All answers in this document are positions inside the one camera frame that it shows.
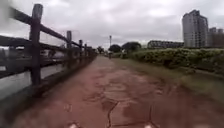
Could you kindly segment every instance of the street lamp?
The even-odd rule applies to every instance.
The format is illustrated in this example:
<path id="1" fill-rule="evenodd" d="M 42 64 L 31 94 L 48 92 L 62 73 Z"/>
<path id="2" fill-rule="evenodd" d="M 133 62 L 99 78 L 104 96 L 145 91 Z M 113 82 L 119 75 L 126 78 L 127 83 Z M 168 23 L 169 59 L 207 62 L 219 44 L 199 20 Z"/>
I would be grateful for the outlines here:
<path id="1" fill-rule="evenodd" d="M 110 47 L 111 47 L 112 36 L 110 35 Z"/>

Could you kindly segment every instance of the overcast sky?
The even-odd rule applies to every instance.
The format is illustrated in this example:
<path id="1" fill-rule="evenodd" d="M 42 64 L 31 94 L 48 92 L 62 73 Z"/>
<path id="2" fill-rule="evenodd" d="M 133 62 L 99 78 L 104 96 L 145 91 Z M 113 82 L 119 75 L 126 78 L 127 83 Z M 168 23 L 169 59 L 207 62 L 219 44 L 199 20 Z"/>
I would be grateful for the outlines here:
<path id="1" fill-rule="evenodd" d="M 42 23 L 61 34 L 73 31 L 74 40 L 82 38 L 92 46 L 108 47 L 130 40 L 182 41 L 181 18 L 193 9 L 209 19 L 209 26 L 224 28 L 223 0 L 12 0 L 12 6 L 31 15 L 35 3 L 44 6 Z M 14 20 L 0 34 L 28 37 L 29 26 Z M 50 36 L 41 40 L 60 44 Z"/>

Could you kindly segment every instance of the river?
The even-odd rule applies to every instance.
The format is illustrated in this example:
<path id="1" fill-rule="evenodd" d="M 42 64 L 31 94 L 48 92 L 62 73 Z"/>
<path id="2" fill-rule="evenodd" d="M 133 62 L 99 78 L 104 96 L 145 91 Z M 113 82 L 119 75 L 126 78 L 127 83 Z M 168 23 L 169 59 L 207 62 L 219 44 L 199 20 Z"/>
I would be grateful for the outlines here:
<path id="1" fill-rule="evenodd" d="M 62 65 L 42 68 L 41 79 L 44 79 L 52 74 L 61 72 L 63 69 L 64 68 L 62 67 Z M 0 100 L 30 85 L 30 72 L 24 72 L 21 74 L 0 79 Z"/>

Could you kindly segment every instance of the dirt path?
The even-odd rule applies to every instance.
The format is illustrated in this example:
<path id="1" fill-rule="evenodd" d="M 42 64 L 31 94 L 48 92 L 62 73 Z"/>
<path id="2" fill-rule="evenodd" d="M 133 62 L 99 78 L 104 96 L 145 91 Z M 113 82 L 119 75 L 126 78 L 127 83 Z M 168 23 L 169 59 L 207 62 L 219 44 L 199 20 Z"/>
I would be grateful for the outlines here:
<path id="1" fill-rule="evenodd" d="M 177 83 L 163 83 L 98 57 L 22 113 L 14 127 L 224 128 L 223 121 L 223 108 Z"/>

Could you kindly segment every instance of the shrub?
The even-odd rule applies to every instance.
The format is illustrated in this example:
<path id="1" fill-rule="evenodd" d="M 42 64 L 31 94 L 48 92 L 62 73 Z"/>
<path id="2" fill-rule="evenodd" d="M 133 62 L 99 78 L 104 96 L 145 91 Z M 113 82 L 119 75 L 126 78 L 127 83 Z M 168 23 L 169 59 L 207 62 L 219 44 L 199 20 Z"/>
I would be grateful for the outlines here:
<path id="1" fill-rule="evenodd" d="M 130 58 L 165 67 L 190 67 L 224 75 L 222 49 L 162 49 L 134 52 Z"/>

